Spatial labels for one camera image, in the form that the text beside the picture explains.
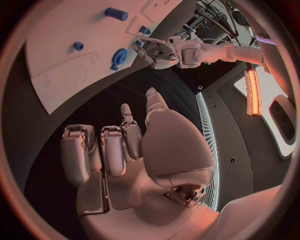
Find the robotic arm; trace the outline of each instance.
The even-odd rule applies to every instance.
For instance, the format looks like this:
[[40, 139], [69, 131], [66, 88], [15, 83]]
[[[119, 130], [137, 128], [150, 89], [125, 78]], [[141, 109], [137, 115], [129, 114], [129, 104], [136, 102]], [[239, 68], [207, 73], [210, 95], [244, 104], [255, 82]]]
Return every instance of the robotic arm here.
[[219, 45], [201, 43], [196, 40], [182, 41], [180, 36], [172, 36], [169, 41], [143, 37], [150, 44], [144, 50], [136, 41], [132, 48], [154, 69], [166, 69], [177, 65], [179, 68], [196, 68], [201, 63], [214, 63], [217, 60], [235, 62], [236, 60], [263, 66], [269, 73], [261, 50], [251, 46], [235, 46], [232, 43]]

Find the grille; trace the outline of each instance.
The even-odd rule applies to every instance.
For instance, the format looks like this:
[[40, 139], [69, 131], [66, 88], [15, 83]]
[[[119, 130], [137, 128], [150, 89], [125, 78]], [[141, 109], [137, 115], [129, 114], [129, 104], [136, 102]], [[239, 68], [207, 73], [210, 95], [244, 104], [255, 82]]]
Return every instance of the grille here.
[[196, 99], [197, 99], [200, 117], [201, 117], [203, 136], [210, 147], [210, 150], [214, 158], [214, 165], [215, 165], [213, 179], [211, 183], [204, 189], [206, 193], [204, 203], [210, 208], [212, 208], [213, 210], [216, 210], [218, 204], [218, 191], [219, 191], [219, 168], [218, 168], [218, 152], [217, 152], [217, 147], [215, 142], [215, 135], [214, 135], [210, 115], [201, 92], [196, 95]]

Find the vent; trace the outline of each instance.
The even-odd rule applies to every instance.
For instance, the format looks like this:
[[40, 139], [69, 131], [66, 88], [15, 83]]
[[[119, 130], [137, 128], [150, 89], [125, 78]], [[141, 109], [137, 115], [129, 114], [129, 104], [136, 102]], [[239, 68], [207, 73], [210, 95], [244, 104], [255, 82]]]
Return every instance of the vent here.
[[214, 165], [215, 165], [213, 179], [211, 183], [204, 189], [206, 193], [204, 203], [216, 211], [218, 205], [218, 192], [219, 192], [219, 168], [218, 168], [218, 152], [217, 152], [217, 147], [215, 142], [215, 135], [214, 135], [210, 115], [201, 92], [196, 95], [196, 99], [197, 99], [200, 117], [201, 117], [203, 136], [210, 147], [210, 150], [214, 158]]

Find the orange light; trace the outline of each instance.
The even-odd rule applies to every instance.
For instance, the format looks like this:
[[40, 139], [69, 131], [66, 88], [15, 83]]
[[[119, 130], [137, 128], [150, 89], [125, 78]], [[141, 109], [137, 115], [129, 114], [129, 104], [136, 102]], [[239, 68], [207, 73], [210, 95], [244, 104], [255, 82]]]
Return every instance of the orange light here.
[[249, 69], [245, 71], [247, 90], [247, 114], [254, 117], [263, 113], [262, 94], [257, 71]]

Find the black floor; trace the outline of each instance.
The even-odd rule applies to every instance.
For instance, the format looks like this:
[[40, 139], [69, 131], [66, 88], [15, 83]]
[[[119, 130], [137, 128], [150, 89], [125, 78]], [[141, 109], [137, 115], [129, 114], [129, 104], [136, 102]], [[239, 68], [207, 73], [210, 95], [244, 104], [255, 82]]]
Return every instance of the black floor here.
[[71, 240], [87, 239], [76, 214], [77, 189], [67, 183], [62, 167], [60, 140], [69, 124], [95, 127], [119, 126], [120, 106], [129, 104], [134, 119], [146, 130], [145, 93], [154, 87], [168, 107], [188, 118], [202, 132], [195, 94], [171, 69], [141, 69], [111, 85], [75, 111], [55, 131], [39, 152], [26, 181], [24, 194], [35, 210], [56, 230]]

